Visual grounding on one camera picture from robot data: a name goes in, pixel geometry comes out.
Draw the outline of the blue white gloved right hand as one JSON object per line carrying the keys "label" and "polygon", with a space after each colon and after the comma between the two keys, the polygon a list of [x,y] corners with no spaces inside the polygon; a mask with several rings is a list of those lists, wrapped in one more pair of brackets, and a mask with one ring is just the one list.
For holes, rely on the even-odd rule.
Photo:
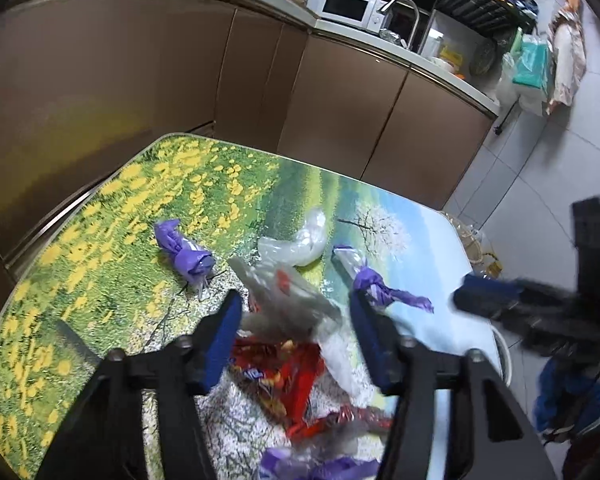
{"label": "blue white gloved right hand", "polygon": [[550,358],[538,378],[533,425],[544,442],[572,441],[600,426],[600,362]]}

